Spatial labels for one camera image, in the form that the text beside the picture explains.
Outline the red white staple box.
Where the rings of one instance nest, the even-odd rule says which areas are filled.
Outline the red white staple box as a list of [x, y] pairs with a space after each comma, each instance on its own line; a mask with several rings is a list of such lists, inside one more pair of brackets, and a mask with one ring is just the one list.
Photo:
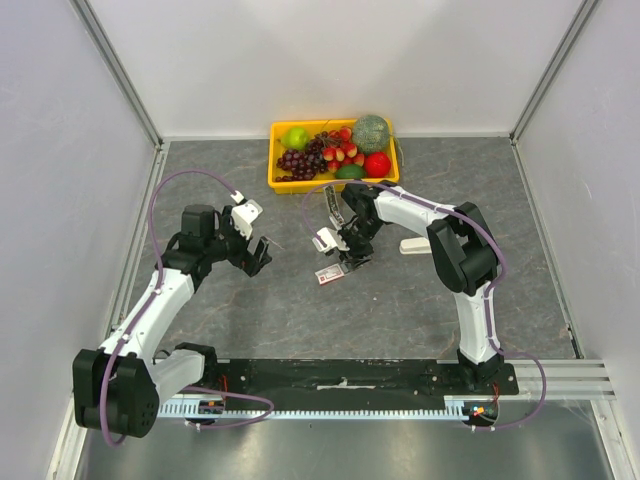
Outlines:
[[327, 285], [344, 278], [353, 273], [357, 266], [346, 262], [335, 263], [315, 272], [316, 279], [320, 286]]

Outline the green white stapler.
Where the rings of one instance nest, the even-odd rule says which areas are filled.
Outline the green white stapler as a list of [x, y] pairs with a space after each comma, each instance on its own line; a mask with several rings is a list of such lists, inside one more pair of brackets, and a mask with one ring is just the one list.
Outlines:
[[340, 230], [345, 225], [346, 221], [341, 215], [335, 187], [333, 185], [325, 186], [323, 188], [323, 192], [329, 213], [329, 220], [336, 230]]

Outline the white rectangular case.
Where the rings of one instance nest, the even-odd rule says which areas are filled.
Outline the white rectangular case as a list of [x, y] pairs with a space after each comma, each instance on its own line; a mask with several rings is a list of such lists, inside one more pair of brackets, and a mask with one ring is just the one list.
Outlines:
[[402, 255], [422, 255], [432, 252], [429, 240], [423, 237], [402, 240], [399, 251]]

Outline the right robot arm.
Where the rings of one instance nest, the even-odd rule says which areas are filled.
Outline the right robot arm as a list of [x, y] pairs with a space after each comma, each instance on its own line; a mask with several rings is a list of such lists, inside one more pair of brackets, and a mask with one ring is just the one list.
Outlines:
[[435, 271], [454, 294], [460, 328], [457, 377], [467, 392], [496, 392], [509, 379], [495, 333], [493, 289], [503, 273], [503, 255], [478, 207], [444, 205], [391, 183], [349, 183], [342, 200], [354, 212], [340, 227], [339, 258], [356, 269], [368, 262], [372, 240], [389, 224], [402, 226], [429, 243]]

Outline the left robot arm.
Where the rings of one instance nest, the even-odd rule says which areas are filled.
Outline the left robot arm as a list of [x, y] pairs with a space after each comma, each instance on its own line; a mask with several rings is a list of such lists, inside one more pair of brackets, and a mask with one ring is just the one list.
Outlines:
[[169, 356], [154, 360], [159, 343], [182, 307], [195, 295], [214, 264], [227, 262], [255, 276], [271, 258], [260, 238], [249, 248], [253, 224], [262, 214], [253, 200], [216, 210], [189, 205], [150, 283], [122, 324], [95, 350], [83, 349], [72, 364], [75, 422], [142, 438], [160, 408], [186, 387], [208, 393], [219, 382], [212, 347], [183, 343]]

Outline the green lime fruit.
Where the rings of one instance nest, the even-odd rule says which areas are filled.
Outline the green lime fruit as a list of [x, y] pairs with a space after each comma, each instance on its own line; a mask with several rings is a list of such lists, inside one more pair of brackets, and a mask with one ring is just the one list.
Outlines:
[[334, 177], [339, 180], [362, 179], [365, 176], [365, 170], [356, 164], [342, 165], [334, 174]]

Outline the dark purple grape bunch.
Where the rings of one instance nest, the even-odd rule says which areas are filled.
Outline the dark purple grape bunch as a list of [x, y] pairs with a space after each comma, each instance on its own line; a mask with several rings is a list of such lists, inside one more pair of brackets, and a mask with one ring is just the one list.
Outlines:
[[319, 134], [309, 134], [310, 141], [304, 150], [286, 149], [277, 140], [283, 151], [276, 156], [276, 182], [311, 181], [319, 174], [328, 173], [321, 159]]

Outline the red strawberry cluster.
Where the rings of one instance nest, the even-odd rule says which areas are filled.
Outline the red strawberry cluster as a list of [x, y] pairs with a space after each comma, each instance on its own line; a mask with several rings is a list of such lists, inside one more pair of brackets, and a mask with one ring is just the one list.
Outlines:
[[365, 155], [352, 142], [351, 127], [342, 126], [322, 131], [319, 140], [322, 143], [321, 159], [328, 172], [334, 174], [342, 165], [356, 164], [363, 167]]

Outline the green pear fruit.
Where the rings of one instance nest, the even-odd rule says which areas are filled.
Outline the green pear fruit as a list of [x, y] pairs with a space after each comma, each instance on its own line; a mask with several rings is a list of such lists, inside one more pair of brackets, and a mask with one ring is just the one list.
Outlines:
[[310, 141], [308, 131], [303, 127], [291, 127], [280, 138], [279, 142], [286, 149], [304, 150]]

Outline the green netted melon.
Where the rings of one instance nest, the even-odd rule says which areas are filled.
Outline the green netted melon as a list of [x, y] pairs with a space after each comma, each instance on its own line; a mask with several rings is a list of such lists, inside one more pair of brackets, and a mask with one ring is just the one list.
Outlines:
[[391, 139], [391, 131], [386, 119], [378, 115], [359, 117], [352, 128], [352, 142], [365, 155], [386, 149]]

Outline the yellow plastic tray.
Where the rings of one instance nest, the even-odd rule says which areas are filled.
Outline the yellow plastic tray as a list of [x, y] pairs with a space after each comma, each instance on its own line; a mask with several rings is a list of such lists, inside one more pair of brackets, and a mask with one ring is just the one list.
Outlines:
[[280, 121], [271, 126], [267, 182], [277, 194], [307, 193], [334, 180], [400, 179], [400, 147], [391, 121]]

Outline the aluminium frame rail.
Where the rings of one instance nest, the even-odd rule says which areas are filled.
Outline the aluminium frame rail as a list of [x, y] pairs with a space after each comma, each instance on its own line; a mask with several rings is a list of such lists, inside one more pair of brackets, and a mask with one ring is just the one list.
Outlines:
[[536, 399], [607, 398], [613, 386], [604, 365], [597, 360], [550, 360], [537, 366], [515, 360], [475, 373], [457, 361], [437, 360], [205, 360], [195, 352], [180, 350], [169, 358], [145, 363], [139, 359], [117, 361], [107, 373], [100, 352], [86, 352], [73, 365], [76, 395], [92, 402], [103, 380], [126, 382], [135, 394], [153, 385], [162, 400], [186, 387], [246, 393], [273, 398], [276, 391], [367, 390], [409, 391], [429, 396]]

